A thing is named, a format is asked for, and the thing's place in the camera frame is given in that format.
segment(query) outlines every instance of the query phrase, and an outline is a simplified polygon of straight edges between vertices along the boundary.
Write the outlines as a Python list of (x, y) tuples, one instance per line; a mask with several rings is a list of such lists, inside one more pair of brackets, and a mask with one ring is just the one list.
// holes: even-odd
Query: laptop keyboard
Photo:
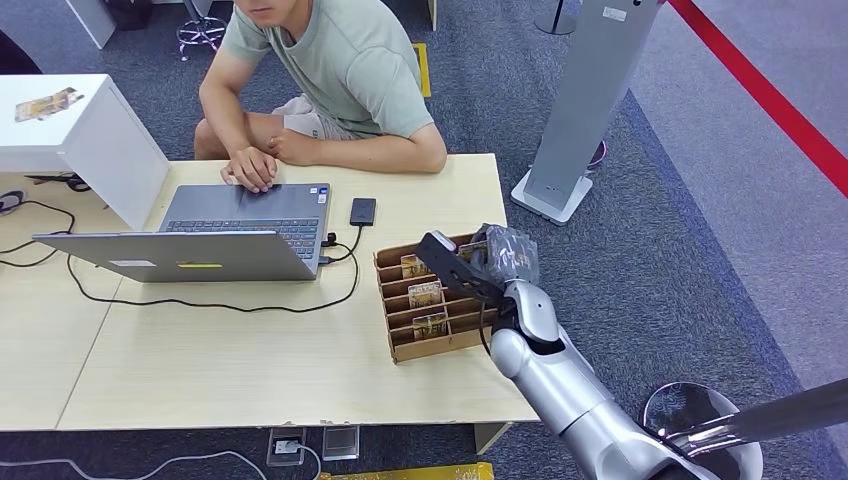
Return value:
[(297, 256), (310, 260), (320, 245), (318, 220), (197, 220), (168, 222), (166, 232), (267, 232), (282, 235)]

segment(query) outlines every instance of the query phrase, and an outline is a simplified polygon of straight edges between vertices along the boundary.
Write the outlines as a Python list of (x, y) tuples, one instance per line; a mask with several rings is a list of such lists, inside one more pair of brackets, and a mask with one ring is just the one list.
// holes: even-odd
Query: black phone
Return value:
[(376, 209), (376, 198), (354, 198), (350, 208), (350, 224), (355, 227), (373, 226)]

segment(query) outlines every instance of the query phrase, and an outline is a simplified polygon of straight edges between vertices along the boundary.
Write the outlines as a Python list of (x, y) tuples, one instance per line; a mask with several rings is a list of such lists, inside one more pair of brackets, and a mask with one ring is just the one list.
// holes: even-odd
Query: cable plug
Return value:
[(321, 242), (321, 246), (324, 247), (324, 248), (335, 247), (336, 246), (336, 232), (328, 233), (327, 239)]
[(300, 442), (295, 440), (285, 440), (277, 443), (277, 447), (274, 451), (276, 454), (285, 454), (285, 453), (297, 453), (300, 450), (301, 445)]

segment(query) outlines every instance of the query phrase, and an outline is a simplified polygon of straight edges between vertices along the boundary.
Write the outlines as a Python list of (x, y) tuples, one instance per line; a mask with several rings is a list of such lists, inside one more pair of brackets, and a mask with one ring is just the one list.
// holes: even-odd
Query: light wood desk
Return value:
[[(76, 215), (76, 231), (127, 228), (111, 210), (103, 209), (105, 204), (93, 192), (75, 193), (56, 183), (35, 186), (19, 175), (0, 175), (0, 194), (17, 189)], [(0, 250), (24, 243), (34, 233), (64, 230), (68, 222), (61, 213), (23, 205), (0, 216)], [(34, 245), (0, 258), (29, 263), (49, 252)], [(65, 258), (57, 253), (32, 268), (0, 265), (0, 430), (56, 428), (109, 309), (80, 295)], [(75, 271), (86, 288), (101, 297), (112, 297), (121, 279), (85, 262), (77, 262)]]
[[(219, 183), (219, 162), (174, 162), (148, 229), (181, 184)], [(493, 155), (452, 157), (441, 175), (374, 175), (283, 167), (278, 181), (331, 185), (328, 231), (353, 242), (354, 197), (375, 197), (362, 235), (354, 296), (309, 314), (240, 314), (179, 305), (113, 305), (59, 423), (61, 429), (480, 423), (536, 420), (482, 348), (394, 365), (372, 256), (430, 229), (504, 224)], [(343, 296), (353, 264), (324, 267), (318, 282), (143, 285), (116, 298), (178, 297), (241, 306), (305, 307)]]

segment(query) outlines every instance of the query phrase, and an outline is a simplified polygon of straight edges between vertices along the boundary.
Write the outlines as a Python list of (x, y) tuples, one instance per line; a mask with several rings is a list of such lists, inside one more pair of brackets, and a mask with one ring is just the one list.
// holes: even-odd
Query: sage green t-shirt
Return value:
[(249, 62), (273, 49), (318, 114), (357, 136), (409, 138), (433, 122), (409, 37), (380, 0), (313, 0), (306, 32), (290, 39), (234, 6), (222, 47)]

